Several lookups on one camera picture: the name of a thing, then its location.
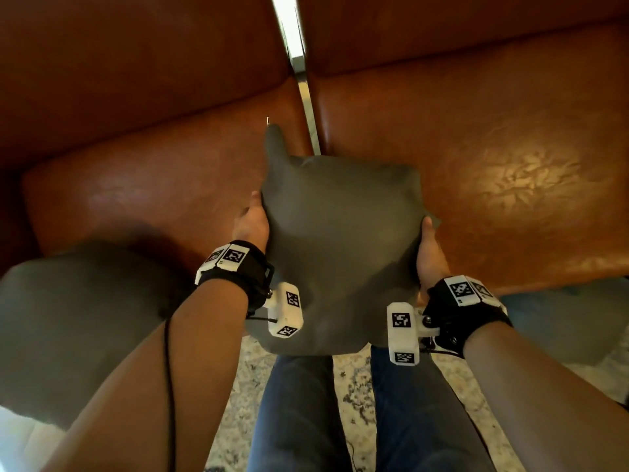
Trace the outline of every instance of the brown leather couch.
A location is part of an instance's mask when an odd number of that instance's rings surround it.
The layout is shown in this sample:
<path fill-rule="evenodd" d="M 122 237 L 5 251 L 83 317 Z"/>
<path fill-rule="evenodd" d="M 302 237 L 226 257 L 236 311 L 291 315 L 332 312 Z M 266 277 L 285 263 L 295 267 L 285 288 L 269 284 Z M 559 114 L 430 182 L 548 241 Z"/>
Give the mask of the brown leather couch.
<path fill-rule="evenodd" d="M 297 0 L 323 153 L 417 166 L 498 293 L 629 273 L 629 0 Z"/>
<path fill-rule="evenodd" d="M 457 272 L 629 273 L 627 0 L 298 0 L 328 155 L 417 166 Z M 0 0 L 0 272 L 89 238 L 192 273 L 311 155 L 271 0 Z"/>
<path fill-rule="evenodd" d="M 311 155 L 271 0 L 0 0 L 0 274 L 89 237 L 192 273 Z"/>

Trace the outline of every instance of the jeans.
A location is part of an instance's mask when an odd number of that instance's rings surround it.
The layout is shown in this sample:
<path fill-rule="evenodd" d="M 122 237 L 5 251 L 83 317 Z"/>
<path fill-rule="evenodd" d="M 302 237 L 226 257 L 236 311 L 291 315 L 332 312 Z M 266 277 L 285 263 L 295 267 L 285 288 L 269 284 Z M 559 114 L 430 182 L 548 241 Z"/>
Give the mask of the jeans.
<path fill-rule="evenodd" d="M 248 472 L 350 472 L 330 356 L 278 356 L 262 397 Z M 377 472 L 495 472 L 459 399 L 428 354 L 389 361 L 371 348 Z"/>

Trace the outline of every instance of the hand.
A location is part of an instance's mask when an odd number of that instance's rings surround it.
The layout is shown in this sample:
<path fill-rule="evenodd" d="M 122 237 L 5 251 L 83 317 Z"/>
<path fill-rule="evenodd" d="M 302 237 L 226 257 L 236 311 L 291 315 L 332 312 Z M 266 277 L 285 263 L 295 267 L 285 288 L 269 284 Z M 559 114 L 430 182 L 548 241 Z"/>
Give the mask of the hand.
<path fill-rule="evenodd" d="M 435 239 L 435 229 L 429 216 L 425 216 L 421 221 L 421 243 L 417 252 L 416 265 L 417 275 L 420 277 L 422 300 L 428 301 L 428 289 L 436 285 L 440 279 L 452 276 L 444 251 Z"/>
<path fill-rule="evenodd" d="M 261 249 L 262 253 L 266 253 L 269 241 L 269 221 L 262 206 L 260 192 L 251 192 L 249 206 L 235 218 L 232 238 L 250 242 Z"/>

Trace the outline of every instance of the wrist-mounted device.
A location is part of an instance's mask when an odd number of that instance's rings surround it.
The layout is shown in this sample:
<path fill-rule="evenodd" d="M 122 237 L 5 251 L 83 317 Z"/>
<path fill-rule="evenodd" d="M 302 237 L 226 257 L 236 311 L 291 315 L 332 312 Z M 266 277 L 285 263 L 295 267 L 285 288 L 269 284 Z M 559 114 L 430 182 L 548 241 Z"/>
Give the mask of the wrist-mounted device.
<path fill-rule="evenodd" d="M 463 355 L 463 346 L 478 328 L 491 322 L 513 326 L 505 307 L 482 282 L 465 275 L 444 278 L 429 288 L 422 323 L 439 328 L 435 342 Z"/>
<path fill-rule="evenodd" d="M 264 253 L 250 242 L 232 240 L 219 246 L 197 270 L 195 285 L 221 278 L 240 286 L 249 299 L 247 317 L 262 308 L 272 296 L 271 278 L 275 269 Z"/>

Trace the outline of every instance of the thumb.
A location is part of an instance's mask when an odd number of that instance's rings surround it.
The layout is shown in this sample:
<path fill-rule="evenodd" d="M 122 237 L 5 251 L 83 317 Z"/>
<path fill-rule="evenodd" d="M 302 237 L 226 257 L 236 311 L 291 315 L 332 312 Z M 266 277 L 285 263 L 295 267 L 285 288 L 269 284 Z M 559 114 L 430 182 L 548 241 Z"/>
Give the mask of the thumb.
<path fill-rule="evenodd" d="M 262 196 L 257 190 L 251 192 L 251 198 L 249 198 L 249 208 L 254 207 L 262 207 Z"/>
<path fill-rule="evenodd" d="M 421 241 L 424 242 L 424 240 L 435 241 L 435 228 L 432 225 L 432 219 L 427 215 L 421 221 Z"/>

